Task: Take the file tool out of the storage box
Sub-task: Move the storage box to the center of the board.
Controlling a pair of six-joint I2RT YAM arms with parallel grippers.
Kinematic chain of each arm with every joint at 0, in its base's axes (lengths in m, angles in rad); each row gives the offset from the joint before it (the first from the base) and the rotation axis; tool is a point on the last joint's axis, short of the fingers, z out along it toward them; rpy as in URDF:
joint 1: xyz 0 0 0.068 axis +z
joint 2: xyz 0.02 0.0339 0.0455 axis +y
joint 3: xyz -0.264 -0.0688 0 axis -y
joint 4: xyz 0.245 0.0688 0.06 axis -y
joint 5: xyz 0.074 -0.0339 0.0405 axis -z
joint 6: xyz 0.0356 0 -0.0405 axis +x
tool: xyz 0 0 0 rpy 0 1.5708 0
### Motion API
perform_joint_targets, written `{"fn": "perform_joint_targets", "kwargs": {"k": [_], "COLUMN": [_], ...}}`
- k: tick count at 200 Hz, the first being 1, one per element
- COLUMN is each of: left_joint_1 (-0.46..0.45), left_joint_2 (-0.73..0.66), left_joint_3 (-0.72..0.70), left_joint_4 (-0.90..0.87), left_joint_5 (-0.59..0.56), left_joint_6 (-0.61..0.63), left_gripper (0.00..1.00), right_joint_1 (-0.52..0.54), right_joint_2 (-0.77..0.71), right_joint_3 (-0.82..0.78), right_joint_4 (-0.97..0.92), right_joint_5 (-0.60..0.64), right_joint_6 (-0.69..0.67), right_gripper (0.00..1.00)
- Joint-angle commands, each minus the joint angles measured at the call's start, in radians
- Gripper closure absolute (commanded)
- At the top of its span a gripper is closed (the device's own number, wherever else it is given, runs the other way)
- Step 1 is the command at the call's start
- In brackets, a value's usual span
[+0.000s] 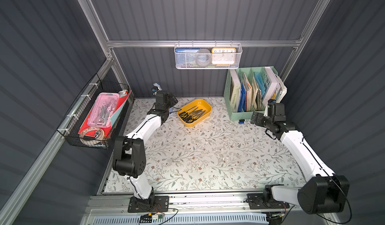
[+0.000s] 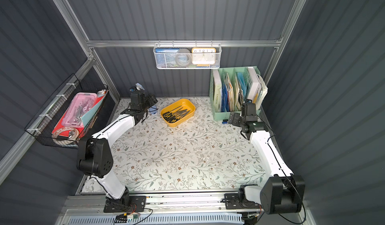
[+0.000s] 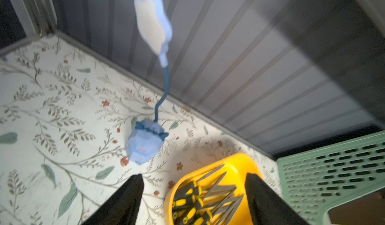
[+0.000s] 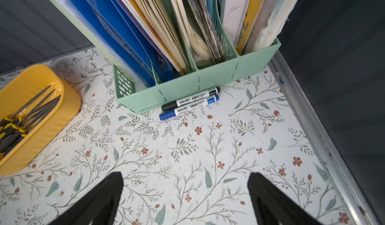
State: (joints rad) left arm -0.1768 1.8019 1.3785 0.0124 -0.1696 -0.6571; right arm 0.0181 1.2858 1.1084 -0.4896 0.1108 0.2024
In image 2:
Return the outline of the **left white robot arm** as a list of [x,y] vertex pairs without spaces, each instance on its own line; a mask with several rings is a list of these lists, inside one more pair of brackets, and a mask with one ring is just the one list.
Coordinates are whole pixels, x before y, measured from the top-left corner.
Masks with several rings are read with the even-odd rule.
[[124,133],[144,121],[148,110],[156,104],[154,94],[143,88],[132,88],[128,108],[105,128],[78,142],[77,169],[96,179],[110,199],[120,200],[127,193],[113,171],[111,148]]

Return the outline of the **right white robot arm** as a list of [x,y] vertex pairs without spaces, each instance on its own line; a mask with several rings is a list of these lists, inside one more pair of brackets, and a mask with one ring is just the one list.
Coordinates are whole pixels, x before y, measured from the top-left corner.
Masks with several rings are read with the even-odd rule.
[[269,126],[257,115],[256,105],[242,104],[241,112],[231,112],[228,122],[241,128],[241,135],[256,149],[268,176],[261,185],[241,186],[240,202],[258,204],[269,215],[301,212],[305,181],[295,175],[280,156],[272,142]]

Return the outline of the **yellow plastic storage tray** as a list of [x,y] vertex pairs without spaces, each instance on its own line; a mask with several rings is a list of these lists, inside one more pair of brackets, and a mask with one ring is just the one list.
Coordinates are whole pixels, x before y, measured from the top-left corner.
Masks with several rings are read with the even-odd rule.
[[188,99],[180,99],[161,110],[161,117],[169,127],[177,127],[194,116],[195,105]]

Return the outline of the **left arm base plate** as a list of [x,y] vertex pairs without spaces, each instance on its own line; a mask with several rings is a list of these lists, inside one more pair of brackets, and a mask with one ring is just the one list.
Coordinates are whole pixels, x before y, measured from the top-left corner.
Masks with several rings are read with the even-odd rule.
[[122,197],[114,200],[106,197],[104,213],[132,213],[143,212],[146,204],[146,196]]

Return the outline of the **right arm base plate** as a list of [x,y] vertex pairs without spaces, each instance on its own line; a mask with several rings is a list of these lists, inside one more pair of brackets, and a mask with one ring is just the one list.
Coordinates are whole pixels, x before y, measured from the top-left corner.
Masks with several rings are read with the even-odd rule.
[[221,202],[225,204],[227,210],[262,209],[260,204],[248,201],[239,194],[224,194]]

